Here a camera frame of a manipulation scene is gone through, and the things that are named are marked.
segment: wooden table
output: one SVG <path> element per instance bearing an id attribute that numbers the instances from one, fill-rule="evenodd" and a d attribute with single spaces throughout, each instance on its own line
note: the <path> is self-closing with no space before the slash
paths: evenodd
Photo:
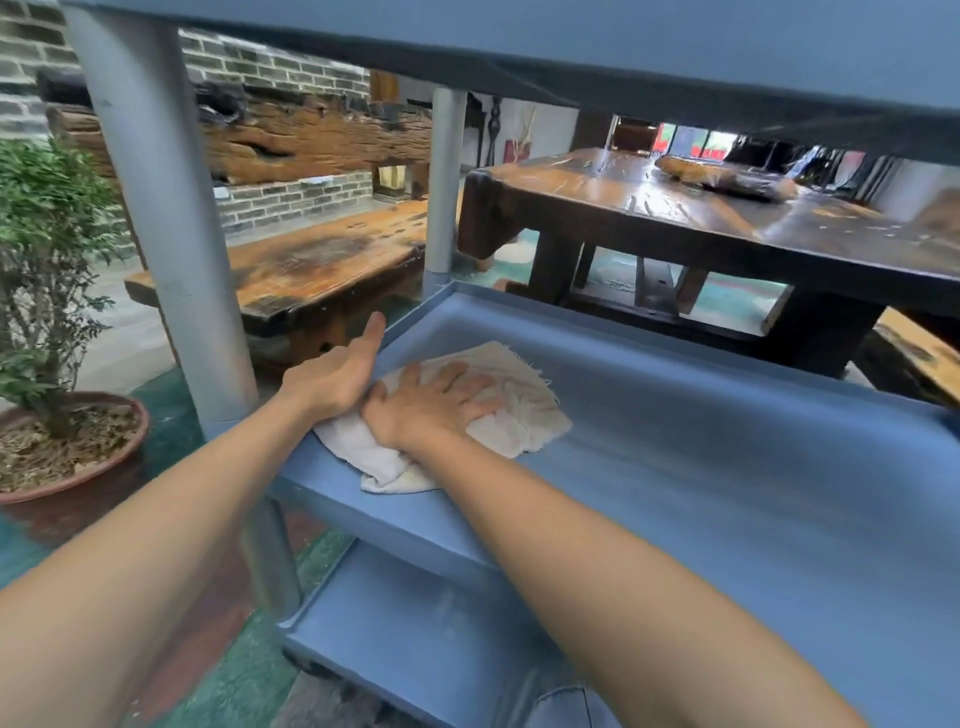
<path id="1" fill-rule="evenodd" d="M 229 248 L 244 330 L 286 335 L 296 363 L 346 342 L 346 319 L 418 276 L 424 201 L 351 215 Z M 149 271 L 126 280 L 130 297 L 159 307 Z"/>
<path id="2" fill-rule="evenodd" d="M 460 250 L 489 257 L 524 228 L 540 232 L 526 295 L 830 376 L 886 305 L 960 314 L 960 243 L 805 188 L 782 204 L 721 195 L 599 149 L 471 172 Z M 640 305 L 585 295 L 593 246 L 648 258 Z M 796 288 L 766 336 L 733 334 L 681 319 L 657 261 Z"/>

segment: wooden tabletop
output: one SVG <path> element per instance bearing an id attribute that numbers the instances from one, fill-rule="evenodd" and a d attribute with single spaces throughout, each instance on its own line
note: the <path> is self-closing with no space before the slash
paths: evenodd
<path id="1" fill-rule="evenodd" d="M 523 228 L 960 315 L 960 243 L 806 188 L 785 203 L 734 197 L 677 182 L 651 159 L 600 149 L 471 172 L 460 249 L 489 257 Z"/>
<path id="2" fill-rule="evenodd" d="M 402 202 L 229 248 L 244 329 L 285 333 L 358 286 L 383 287 L 391 276 L 416 273 L 426 206 Z M 149 271 L 130 276 L 126 286 L 134 301 L 158 306 Z"/>

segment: blue plastic shelf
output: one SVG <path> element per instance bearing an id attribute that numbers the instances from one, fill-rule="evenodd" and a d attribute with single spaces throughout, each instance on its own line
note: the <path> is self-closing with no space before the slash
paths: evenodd
<path id="1" fill-rule="evenodd" d="M 950 2 L 736 2 L 722 12 L 711 0 L 488 0 L 482 12 L 465 0 L 412 10 L 393 0 L 68 4 L 505 98 L 960 163 L 960 8 Z"/>
<path id="2" fill-rule="evenodd" d="M 361 542 L 284 643 L 420 720 L 456 728 L 489 728 L 508 681 L 562 659 L 537 626 Z"/>
<path id="3" fill-rule="evenodd" d="M 742 604 L 877 725 L 960 714 L 945 410 L 463 284 L 391 328 L 377 373 L 490 340 L 543 370 L 573 421 L 524 464 Z M 509 598 L 443 493 L 364 494 L 312 435 L 283 475 L 281 499 Z"/>

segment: cart shelf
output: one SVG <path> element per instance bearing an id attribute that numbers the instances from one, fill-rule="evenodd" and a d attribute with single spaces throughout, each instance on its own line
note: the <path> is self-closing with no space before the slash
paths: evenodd
<path id="1" fill-rule="evenodd" d="M 535 624 L 362 542 L 285 632 L 295 653 L 457 728 L 489 728 L 512 677 L 563 661 Z"/>
<path id="2" fill-rule="evenodd" d="M 944 410 L 461 283 L 388 331 L 376 374 L 490 340 L 541 369 L 573 421 L 525 465 L 743 605 L 870 721 L 960 709 L 960 442 Z M 442 492 L 362 493 L 313 435 L 282 474 L 281 499 L 510 598 Z"/>

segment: dark wooden table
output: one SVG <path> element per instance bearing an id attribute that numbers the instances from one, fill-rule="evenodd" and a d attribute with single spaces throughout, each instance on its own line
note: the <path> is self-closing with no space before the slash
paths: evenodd
<path id="1" fill-rule="evenodd" d="M 960 316 L 960 243 L 805 188 L 780 204 L 722 195 L 600 149 L 471 172 L 460 250 L 489 257 L 524 228 L 540 232 L 526 295 L 830 376 L 887 305 Z M 636 292 L 651 307 L 583 294 L 594 246 L 652 259 L 637 266 Z M 795 288 L 765 336 L 737 334 L 664 305 L 652 261 Z"/>

